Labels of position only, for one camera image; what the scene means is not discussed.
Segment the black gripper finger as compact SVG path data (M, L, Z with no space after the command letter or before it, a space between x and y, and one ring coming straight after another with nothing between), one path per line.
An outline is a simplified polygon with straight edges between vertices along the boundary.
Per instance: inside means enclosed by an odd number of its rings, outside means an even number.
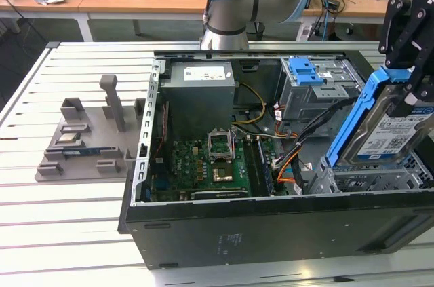
M411 47L413 70L400 91L394 117L408 116L417 102L433 102L433 27L420 29Z
M422 68L425 65L423 42L419 39L426 23L426 1L388 1L378 46L378 51L386 57L387 68Z

